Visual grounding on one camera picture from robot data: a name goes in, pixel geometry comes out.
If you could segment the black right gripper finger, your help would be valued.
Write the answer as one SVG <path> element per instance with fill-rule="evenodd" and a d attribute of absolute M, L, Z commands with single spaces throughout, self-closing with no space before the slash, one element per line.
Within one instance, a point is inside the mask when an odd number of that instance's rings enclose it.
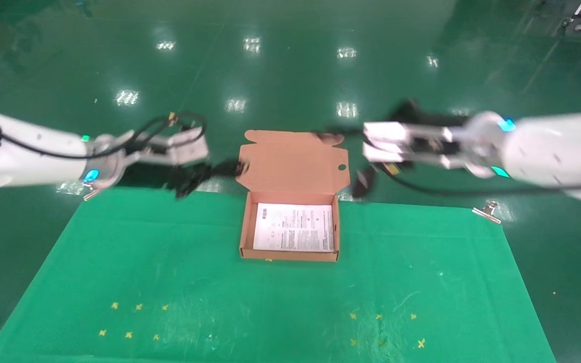
<path fill-rule="evenodd" d="M 364 200 L 374 190 L 378 171 L 375 168 L 362 168 L 357 171 L 351 196 L 354 200 Z"/>
<path fill-rule="evenodd" d="M 423 124 L 422 112 L 414 98 L 406 98 L 389 113 L 389 121 L 404 124 Z"/>

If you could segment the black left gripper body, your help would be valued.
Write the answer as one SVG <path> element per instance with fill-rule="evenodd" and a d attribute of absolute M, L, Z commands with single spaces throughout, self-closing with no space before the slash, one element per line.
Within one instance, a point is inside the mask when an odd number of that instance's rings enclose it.
<path fill-rule="evenodd" d="M 125 188 L 167 189 L 175 192 L 177 176 L 191 176 L 186 167 L 134 163 L 124 170 Z"/>

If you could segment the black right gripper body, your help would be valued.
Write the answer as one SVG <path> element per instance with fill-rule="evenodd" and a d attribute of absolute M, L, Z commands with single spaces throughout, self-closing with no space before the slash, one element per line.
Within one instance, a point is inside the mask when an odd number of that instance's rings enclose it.
<path fill-rule="evenodd" d="M 414 123 L 433 127 L 461 127 L 468 121 L 468 115 L 454 113 L 432 113 L 419 108 L 413 110 Z"/>

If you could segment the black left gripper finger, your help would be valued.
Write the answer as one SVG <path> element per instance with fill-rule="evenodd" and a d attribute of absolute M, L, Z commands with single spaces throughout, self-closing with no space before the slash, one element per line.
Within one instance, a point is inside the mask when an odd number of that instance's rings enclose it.
<path fill-rule="evenodd" d="M 190 167 L 191 179 L 210 179 L 221 176 L 222 169 L 219 164 L 198 163 Z"/>
<path fill-rule="evenodd" d="M 175 198 L 187 197 L 208 179 L 210 179 L 208 175 L 177 176 L 175 178 Z"/>

